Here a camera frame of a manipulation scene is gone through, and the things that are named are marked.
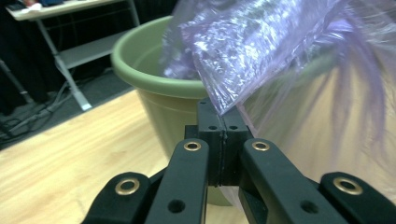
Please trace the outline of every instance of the brass insert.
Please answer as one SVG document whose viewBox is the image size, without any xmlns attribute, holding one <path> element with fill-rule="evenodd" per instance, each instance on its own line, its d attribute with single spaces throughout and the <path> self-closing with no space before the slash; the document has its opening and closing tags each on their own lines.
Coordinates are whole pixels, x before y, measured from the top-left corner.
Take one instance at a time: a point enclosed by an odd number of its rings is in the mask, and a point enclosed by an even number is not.
<svg viewBox="0 0 396 224">
<path fill-rule="evenodd" d="M 132 183 L 130 188 L 123 188 L 122 185 L 126 183 Z M 116 186 L 116 192 L 119 195 L 130 195 L 135 193 L 139 189 L 140 183 L 136 178 L 124 178 Z"/>
<path fill-rule="evenodd" d="M 270 149 L 270 145 L 264 143 L 264 142 L 254 142 L 251 144 L 254 149 L 259 150 L 259 151 L 266 151 Z"/>
<path fill-rule="evenodd" d="M 332 182 L 339 190 L 351 194 L 351 195 L 360 195 L 363 193 L 363 189 L 361 186 L 356 183 L 355 181 L 344 178 L 344 177 L 337 177 Z"/>
<path fill-rule="evenodd" d="M 188 142 L 188 143 L 184 144 L 184 148 L 188 151 L 196 151 L 201 148 L 201 144 L 199 144 L 197 142 Z"/>
</svg>

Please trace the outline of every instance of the white table top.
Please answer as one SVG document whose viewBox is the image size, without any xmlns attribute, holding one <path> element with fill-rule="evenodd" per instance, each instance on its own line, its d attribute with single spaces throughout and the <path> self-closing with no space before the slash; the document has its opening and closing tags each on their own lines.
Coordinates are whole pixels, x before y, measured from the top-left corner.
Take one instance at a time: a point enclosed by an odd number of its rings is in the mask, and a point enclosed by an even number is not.
<svg viewBox="0 0 396 224">
<path fill-rule="evenodd" d="M 22 13 L 21 10 L 8 12 L 17 21 L 34 21 L 49 17 L 59 16 L 62 14 L 80 11 L 91 7 L 99 7 L 107 4 L 120 2 L 122 0 L 67 0 L 63 4 L 52 7 L 43 7 L 40 11 L 30 11 Z"/>
</svg>

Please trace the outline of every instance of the wooden floor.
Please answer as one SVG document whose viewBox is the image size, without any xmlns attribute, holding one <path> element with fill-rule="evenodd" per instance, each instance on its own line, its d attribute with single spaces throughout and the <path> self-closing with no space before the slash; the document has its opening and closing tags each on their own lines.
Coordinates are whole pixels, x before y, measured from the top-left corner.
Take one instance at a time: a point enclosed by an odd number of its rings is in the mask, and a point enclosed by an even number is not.
<svg viewBox="0 0 396 224">
<path fill-rule="evenodd" d="M 80 223 L 102 187 L 124 172 L 167 164 L 135 91 L 0 152 L 0 220 Z M 247 223 L 234 207 L 207 207 L 206 223 Z"/>
</svg>

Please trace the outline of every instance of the screw hole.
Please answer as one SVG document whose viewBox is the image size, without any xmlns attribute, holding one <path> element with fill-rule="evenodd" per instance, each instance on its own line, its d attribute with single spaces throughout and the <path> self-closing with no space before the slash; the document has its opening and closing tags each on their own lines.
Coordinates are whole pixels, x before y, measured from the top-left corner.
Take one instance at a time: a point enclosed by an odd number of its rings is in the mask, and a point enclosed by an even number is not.
<svg viewBox="0 0 396 224">
<path fill-rule="evenodd" d="M 168 204 L 168 210 L 171 213 L 181 213 L 186 208 L 186 204 L 184 204 L 181 200 L 172 200 Z"/>
<path fill-rule="evenodd" d="M 132 189 L 134 187 L 134 182 L 125 182 L 121 184 L 121 189 Z"/>
<path fill-rule="evenodd" d="M 264 142 L 254 142 L 252 144 L 253 148 L 259 151 L 266 151 L 270 149 L 270 146 Z"/>
<path fill-rule="evenodd" d="M 314 203 L 309 202 L 309 201 L 302 201 L 300 206 L 301 206 L 301 208 L 303 208 L 303 210 L 306 213 L 309 213 L 309 214 L 317 214 L 319 212 L 318 207 Z"/>
<path fill-rule="evenodd" d="M 336 177 L 333 183 L 336 188 L 347 194 L 360 195 L 363 193 L 363 189 L 361 188 L 361 186 L 351 179 Z"/>
<path fill-rule="evenodd" d="M 130 195 L 139 189 L 140 183 L 136 178 L 122 179 L 116 186 L 116 193 L 119 195 Z"/>
<path fill-rule="evenodd" d="M 186 144 L 184 144 L 184 149 L 188 150 L 188 151 L 196 151 L 199 150 L 201 148 L 201 144 L 197 143 L 197 142 L 188 142 Z"/>
</svg>

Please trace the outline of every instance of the clear plastic bag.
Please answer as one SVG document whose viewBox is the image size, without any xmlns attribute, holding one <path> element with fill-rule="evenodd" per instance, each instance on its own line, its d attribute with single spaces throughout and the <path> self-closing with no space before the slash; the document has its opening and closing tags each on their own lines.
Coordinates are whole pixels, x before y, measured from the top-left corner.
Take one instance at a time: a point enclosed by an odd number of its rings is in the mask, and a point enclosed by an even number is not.
<svg viewBox="0 0 396 224">
<path fill-rule="evenodd" d="M 347 172 L 396 203 L 395 1 L 240 0 L 209 11 L 174 24 L 188 69 L 170 61 L 168 74 L 198 74 L 219 114 L 237 105 L 304 175 Z"/>
<path fill-rule="evenodd" d="M 177 3 L 174 18 L 163 34 L 160 66 L 165 77 L 200 79 L 191 50 L 183 40 L 182 30 L 201 21 L 215 19 L 221 12 L 230 9 L 235 2 L 236 0 L 187 0 Z"/>
</svg>

